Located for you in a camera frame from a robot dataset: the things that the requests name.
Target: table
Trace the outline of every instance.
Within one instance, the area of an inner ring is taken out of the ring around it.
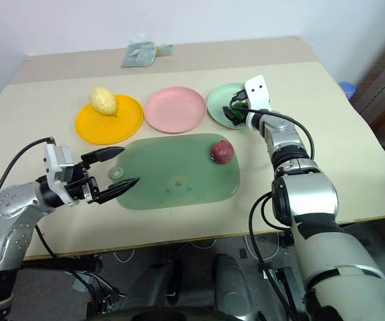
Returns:
[[[369,126],[306,44],[296,37],[241,42],[178,45],[174,55],[157,58],[149,68],[122,69],[125,49],[31,57],[0,95],[0,176],[8,162],[32,140],[53,136],[71,148],[75,161],[101,146],[76,134],[74,120],[95,86],[134,97],[142,105],[155,91],[186,86],[206,97],[214,88],[263,74],[273,109],[294,117],[311,132],[315,160],[334,183],[340,202],[339,223],[385,217],[385,152]],[[131,211],[117,201],[81,202],[60,207],[39,222],[50,247],[66,255],[114,251],[150,244],[247,233],[253,202],[268,192],[273,169],[263,139],[247,130],[230,130],[209,115],[185,134],[214,132],[228,138],[241,169],[237,193],[225,201]],[[166,136],[143,123],[126,146],[141,138]],[[43,146],[23,155],[5,186],[44,174]],[[110,160],[92,165],[100,186],[111,182]],[[273,218],[271,207],[266,209]],[[272,231],[255,216],[257,233]],[[36,236],[27,251],[39,258],[45,250]]]

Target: light green plate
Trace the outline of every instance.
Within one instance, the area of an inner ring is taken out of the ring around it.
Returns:
[[[110,171],[114,182],[140,180],[117,198],[127,209],[161,209],[222,201],[239,187],[240,171],[234,153],[218,165],[211,159],[214,144],[225,137],[194,134],[137,140],[126,147],[118,166]]]
[[[232,129],[245,128],[245,125],[235,127],[233,123],[225,117],[222,110],[222,107],[228,106],[231,98],[241,90],[241,86],[240,83],[225,84],[219,86],[207,96],[207,110],[218,124]]]

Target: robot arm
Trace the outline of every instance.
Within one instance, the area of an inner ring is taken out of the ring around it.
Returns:
[[[69,148],[46,144],[46,176],[32,183],[14,185],[0,191],[0,319],[11,307],[12,290],[37,222],[62,205],[74,206],[80,199],[102,204],[117,197],[139,180],[125,179],[100,191],[87,170],[95,162],[106,161],[124,150],[109,147],[82,155],[74,164]]]
[[[338,197],[286,119],[233,108],[271,111],[263,76],[245,82],[224,113],[233,124],[257,130],[275,170],[273,213],[290,226],[313,320],[385,320],[385,276],[362,244],[335,222]]]

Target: white wall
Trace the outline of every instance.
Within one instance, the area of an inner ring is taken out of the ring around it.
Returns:
[[[385,0],[0,0],[0,91],[24,55],[125,47],[140,34],[156,43],[300,35],[336,80],[356,84],[385,46]]]

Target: gray floor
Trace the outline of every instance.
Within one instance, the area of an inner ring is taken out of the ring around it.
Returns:
[[[366,246],[385,273],[385,219],[350,225],[346,230]],[[274,251],[277,236],[260,235],[258,242],[263,256],[267,256]],[[150,264],[162,259],[180,259],[184,265],[184,280],[178,305],[212,306],[212,260],[216,254],[226,253],[233,256],[242,267],[251,290],[254,309],[262,311],[268,321],[286,320],[285,312],[268,281],[263,279],[258,270],[257,261],[249,254],[247,258],[240,257],[241,249],[246,248],[242,237],[219,239],[211,249],[201,250],[188,245],[172,252],[178,247],[163,245],[138,249],[128,263],[119,263],[112,253],[102,254],[104,268],[100,275],[125,292]],[[118,254],[127,257],[129,251]],[[299,280],[293,247],[281,247],[269,263],[273,268],[291,266]],[[89,297],[73,290],[73,281],[73,277],[63,272],[21,270],[14,289],[15,299],[9,320],[83,320]]]

